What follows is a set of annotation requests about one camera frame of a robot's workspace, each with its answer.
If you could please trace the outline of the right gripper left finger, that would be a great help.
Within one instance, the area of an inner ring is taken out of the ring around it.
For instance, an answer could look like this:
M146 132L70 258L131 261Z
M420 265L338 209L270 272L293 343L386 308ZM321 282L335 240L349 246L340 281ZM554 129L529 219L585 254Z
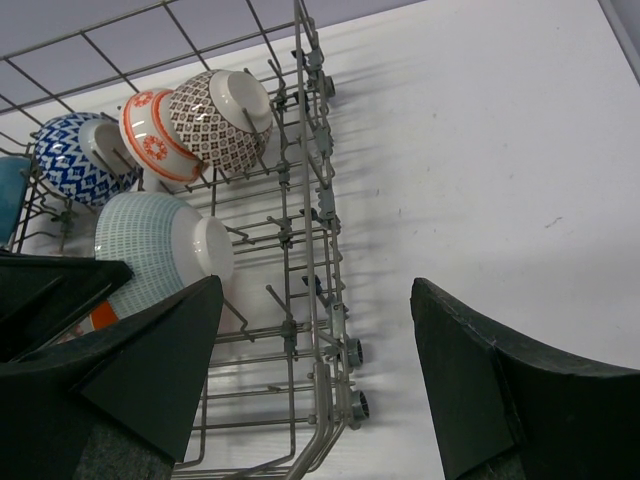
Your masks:
M167 479L186 453L223 307L207 277L1 367L5 479Z

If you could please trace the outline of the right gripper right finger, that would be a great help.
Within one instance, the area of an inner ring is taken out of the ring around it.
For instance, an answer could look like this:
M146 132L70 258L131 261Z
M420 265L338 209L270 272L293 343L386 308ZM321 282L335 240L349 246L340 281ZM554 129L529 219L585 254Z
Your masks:
M528 337L418 278L414 336L449 479L635 479L639 373Z

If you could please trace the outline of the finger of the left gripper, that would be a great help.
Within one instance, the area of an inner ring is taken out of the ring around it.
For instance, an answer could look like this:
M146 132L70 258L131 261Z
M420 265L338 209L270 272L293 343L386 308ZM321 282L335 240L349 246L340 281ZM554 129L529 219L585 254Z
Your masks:
M133 277L123 261L1 254L1 361L64 334Z

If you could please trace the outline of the plain white bowl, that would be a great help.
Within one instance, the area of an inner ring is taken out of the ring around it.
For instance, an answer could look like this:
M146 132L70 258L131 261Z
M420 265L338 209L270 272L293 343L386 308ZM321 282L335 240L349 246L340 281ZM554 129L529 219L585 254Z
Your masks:
M117 323L119 317L111 304L108 301L104 301L89 314L89 320L92 330L98 331Z

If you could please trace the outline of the plain blue bowl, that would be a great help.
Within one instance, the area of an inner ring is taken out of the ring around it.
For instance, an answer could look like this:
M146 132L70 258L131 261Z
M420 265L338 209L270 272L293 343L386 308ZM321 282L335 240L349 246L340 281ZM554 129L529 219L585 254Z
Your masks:
M21 156L1 158L1 247L8 247L19 223L31 162Z

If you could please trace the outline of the green patterned bowl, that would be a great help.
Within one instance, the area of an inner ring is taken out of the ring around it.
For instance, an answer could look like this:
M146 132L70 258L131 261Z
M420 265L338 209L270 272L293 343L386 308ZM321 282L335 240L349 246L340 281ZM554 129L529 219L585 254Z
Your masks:
M108 303L123 320L215 275L234 273L229 233L214 216L165 193L122 193L102 209L94 236L98 260L123 261L132 278Z

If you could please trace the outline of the red patterned bowl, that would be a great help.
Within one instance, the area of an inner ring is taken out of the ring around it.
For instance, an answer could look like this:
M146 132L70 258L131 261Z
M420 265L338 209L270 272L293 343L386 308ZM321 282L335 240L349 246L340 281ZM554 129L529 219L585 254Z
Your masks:
M101 207L130 190L142 169L129 153L116 121L76 112L47 121L36 133L35 158L65 197Z

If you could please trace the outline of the orange floral bowl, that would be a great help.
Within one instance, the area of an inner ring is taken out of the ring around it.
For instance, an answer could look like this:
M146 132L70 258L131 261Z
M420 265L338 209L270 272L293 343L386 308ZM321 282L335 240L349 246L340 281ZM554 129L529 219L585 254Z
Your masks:
M132 158L156 179L177 186L194 183L205 164L180 140L169 111L171 89L149 89L131 96L119 114L119 130Z

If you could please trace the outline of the grey wire dish rack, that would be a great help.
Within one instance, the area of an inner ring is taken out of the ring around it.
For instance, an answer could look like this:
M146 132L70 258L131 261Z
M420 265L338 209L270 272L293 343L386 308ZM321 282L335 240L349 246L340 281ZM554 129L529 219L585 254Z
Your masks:
M241 278L225 304L178 479L300 479L317 470L346 429L368 417L351 380L361 363L348 336L341 224L335 207L328 119L333 80L314 19L295 2L291 61L268 56L262 81L279 138L244 174L211 172L179 195L210 213L261 220L230 224Z

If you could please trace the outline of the grey patterned bowl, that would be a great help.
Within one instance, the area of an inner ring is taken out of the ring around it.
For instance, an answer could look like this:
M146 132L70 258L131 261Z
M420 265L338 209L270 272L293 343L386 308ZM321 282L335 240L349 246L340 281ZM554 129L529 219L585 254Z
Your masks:
M173 91L168 108L187 150L228 175L258 163L273 129L266 89L244 71L200 73Z

